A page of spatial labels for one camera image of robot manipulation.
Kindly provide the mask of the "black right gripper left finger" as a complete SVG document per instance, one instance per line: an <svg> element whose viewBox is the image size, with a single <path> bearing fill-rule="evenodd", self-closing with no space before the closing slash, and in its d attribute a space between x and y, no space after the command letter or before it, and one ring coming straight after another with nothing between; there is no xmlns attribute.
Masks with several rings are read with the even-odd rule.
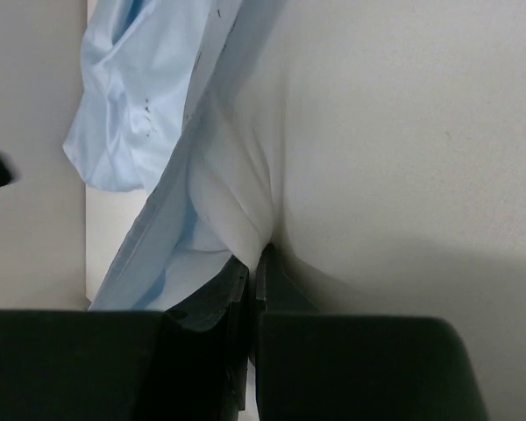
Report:
<svg viewBox="0 0 526 421"><path fill-rule="evenodd" d="M247 268L166 311L0 310L0 420L234 420Z"/></svg>

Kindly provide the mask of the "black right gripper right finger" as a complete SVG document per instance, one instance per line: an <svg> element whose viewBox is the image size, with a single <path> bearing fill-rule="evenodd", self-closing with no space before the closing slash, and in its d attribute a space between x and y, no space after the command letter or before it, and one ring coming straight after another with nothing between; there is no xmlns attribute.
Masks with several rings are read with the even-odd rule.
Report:
<svg viewBox="0 0 526 421"><path fill-rule="evenodd" d="M487 419L466 348L447 322L322 313L273 246L250 287L261 419Z"/></svg>

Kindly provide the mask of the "light blue pillowcase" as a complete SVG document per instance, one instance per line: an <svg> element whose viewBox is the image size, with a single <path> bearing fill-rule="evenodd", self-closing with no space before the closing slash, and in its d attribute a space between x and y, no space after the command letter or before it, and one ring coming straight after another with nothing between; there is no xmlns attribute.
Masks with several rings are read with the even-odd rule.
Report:
<svg viewBox="0 0 526 421"><path fill-rule="evenodd" d="M257 147L224 115L252 72L281 1L98 1L82 39L83 95L64 152L103 216L99 232L142 190L138 215L101 275L93 311L165 310L230 259L254 270L273 228Z"/></svg>

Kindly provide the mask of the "white pillow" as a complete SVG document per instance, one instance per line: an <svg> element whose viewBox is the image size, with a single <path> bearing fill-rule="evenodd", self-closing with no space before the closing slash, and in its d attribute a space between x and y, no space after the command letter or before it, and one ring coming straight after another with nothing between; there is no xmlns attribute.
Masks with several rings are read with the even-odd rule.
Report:
<svg viewBox="0 0 526 421"><path fill-rule="evenodd" d="M526 420L526 1L285 1L192 154L201 219L335 310L437 316Z"/></svg>

